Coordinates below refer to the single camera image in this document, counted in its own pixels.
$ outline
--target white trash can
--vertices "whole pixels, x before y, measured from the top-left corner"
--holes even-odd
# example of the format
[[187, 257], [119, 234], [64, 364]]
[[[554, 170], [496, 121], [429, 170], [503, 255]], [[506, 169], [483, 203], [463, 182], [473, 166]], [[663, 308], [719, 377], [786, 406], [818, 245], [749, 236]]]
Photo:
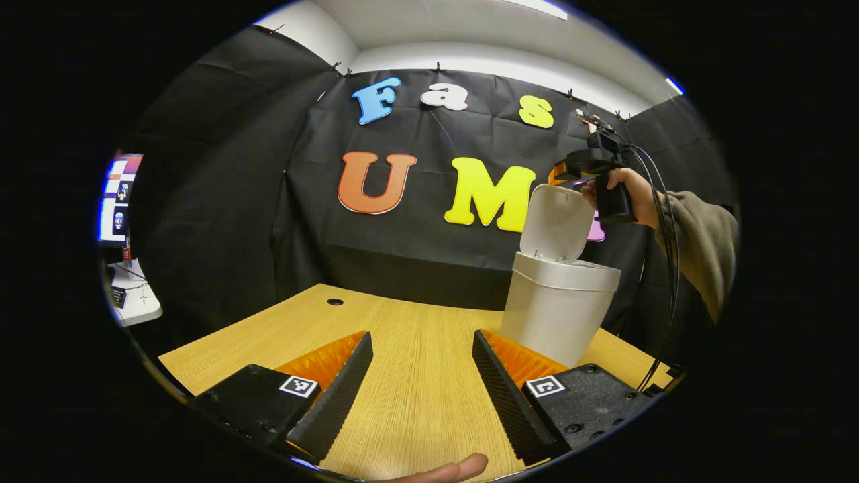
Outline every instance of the white trash can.
[[576, 367], [618, 289], [620, 270], [578, 260], [594, 209], [581, 193], [534, 188], [499, 334]]

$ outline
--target computer monitor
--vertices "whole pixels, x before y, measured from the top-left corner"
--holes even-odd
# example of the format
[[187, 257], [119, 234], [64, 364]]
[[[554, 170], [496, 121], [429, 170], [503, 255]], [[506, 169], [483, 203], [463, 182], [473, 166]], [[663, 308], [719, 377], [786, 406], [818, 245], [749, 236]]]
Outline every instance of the computer monitor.
[[142, 154], [113, 157], [102, 190], [98, 241], [103, 247], [123, 247], [128, 236], [128, 202]]

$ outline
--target white ceiling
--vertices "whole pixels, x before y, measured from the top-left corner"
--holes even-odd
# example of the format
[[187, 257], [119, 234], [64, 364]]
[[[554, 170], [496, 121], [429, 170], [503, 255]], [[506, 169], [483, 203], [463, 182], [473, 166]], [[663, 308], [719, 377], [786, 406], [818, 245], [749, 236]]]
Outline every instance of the white ceiling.
[[502, 0], [314, 0], [359, 49], [474, 42], [519, 49], [600, 74], [658, 104], [671, 91], [652, 64], [582, 16], [567, 21]]

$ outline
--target sleeve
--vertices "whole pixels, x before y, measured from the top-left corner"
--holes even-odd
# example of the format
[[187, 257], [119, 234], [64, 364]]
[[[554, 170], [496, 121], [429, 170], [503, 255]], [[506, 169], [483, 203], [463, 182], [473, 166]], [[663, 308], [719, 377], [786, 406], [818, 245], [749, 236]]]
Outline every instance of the sleeve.
[[[701, 294], [713, 321], [718, 321], [734, 282], [740, 248], [739, 223], [728, 210], [704, 203], [694, 193], [668, 191], [666, 195], [677, 222], [680, 272]], [[661, 208], [670, 225], [667, 208], [664, 205]], [[665, 253], [658, 226], [655, 237]]]

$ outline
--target wooden table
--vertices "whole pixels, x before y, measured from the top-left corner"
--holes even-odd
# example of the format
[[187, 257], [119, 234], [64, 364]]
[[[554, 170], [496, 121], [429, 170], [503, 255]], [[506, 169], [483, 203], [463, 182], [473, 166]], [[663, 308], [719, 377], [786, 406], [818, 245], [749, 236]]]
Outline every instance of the wooden table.
[[[327, 303], [339, 298], [343, 305]], [[472, 360], [474, 331], [497, 331], [502, 313], [457, 309], [316, 285], [159, 359], [192, 394], [247, 364], [276, 368], [360, 330], [373, 363], [328, 457], [341, 474], [377, 480], [426, 471], [473, 452], [489, 457], [486, 481], [524, 469]], [[595, 363], [633, 388], [653, 358], [600, 331], [579, 365]], [[672, 378], [662, 365], [653, 382]]]

